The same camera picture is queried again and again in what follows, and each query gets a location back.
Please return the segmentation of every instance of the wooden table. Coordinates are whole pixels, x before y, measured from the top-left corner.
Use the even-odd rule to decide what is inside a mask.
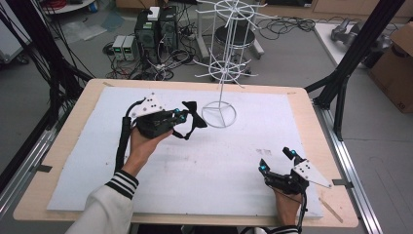
[[[108,86],[199,91],[216,91],[217,88],[216,84],[204,83],[106,79],[90,81],[43,161],[43,165],[53,167],[52,170],[49,173],[38,172],[35,175],[14,212],[15,219],[61,221],[76,220],[79,216],[79,212],[55,212],[47,211],[46,208],[55,191],[66,158],[71,153],[78,136],[94,110],[100,93]],[[240,93],[287,95],[307,158],[318,167],[328,180],[341,178],[319,125],[319,120],[304,89],[266,86],[245,86],[245,89],[242,89],[237,85],[227,85],[225,90]],[[317,186],[317,192],[324,216],[319,219],[305,219],[303,223],[305,226],[355,227],[358,225],[355,210],[344,186],[333,186],[331,189]],[[132,222],[239,226],[278,225],[275,217],[232,215],[134,214]]]

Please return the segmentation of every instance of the person's right hand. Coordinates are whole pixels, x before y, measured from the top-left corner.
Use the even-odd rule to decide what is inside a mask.
[[[276,194],[276,204],[279,220],[282,225],[296,225],[295,218],[297,217],[298,209],[302,202],[302,195],[286,195],[281,190],[274,188]]]
[[[149,139],[142,136],[137,128],[133,128],[131,130],[131,153],[122,170],[131,176],[137,176],[148,161],[149,156],[155,151],[158,143],[169,137],[172,132],[173,130],[170,130],[158,137]]]

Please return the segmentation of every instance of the white sleeve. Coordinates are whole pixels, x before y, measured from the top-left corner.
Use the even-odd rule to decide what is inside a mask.
[[[105,185],[93,191],[85,210],[66,234],[126,234],[131,225],[131,198],[138,186],[133,176],[119,171]]]

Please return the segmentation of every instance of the striped sleeve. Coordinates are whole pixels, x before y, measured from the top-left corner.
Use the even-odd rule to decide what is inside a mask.
[[[113,188],[125,197],[132,199],[139,182],[135,177],[120,170],[116,172],[112,179],[110,179],[105,185]]]
[[[297,226],[295,225],[287,225],[281,226],[271,231],[273,234],[296,234],[298,233]]]

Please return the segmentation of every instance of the floor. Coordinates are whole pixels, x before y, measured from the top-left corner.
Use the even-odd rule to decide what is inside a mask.
[[[194,7],[190,8],[193,20]],[[104,8],[96,14],[87,11],[61,16],[62,23],[85,21],[88,26],[100,25],[110,11]],[[133,33],[134,21],[129,18],[111,32],[105,32],[90,41],[78,41],[70,48],[95,77],[110,72],[110,61],[102,48],[116,35]],[[243,77],[242,84],[262,86],[306,87],[330,74],[334,62],[314,31],[294,28],[278,40],[266,40],[256,33],[265,51],[261,59],[251,58],[252,73],[257,77]],[[174,71],[170,82],[210,82],[196,78],[203,67],[181,66]],[[48,108],[48,86],[32,63],[13,63],[0,70],[0,172],[19,150],[25,138]],[[315,98],[319,91],[310,93]],[[357,169],[364,190],[384,233],[409,233],[413,229],[413,115],[402,114],[377,88],[367,69],[357,69],[348,84],[344,112],[343,138]],[[13,219],[13,209],[19,196],[0,220],[0,233],[64,233],[68,222],[23,222]],[[365,233],[360,224],[356,228],[304,227],[304,233]]]

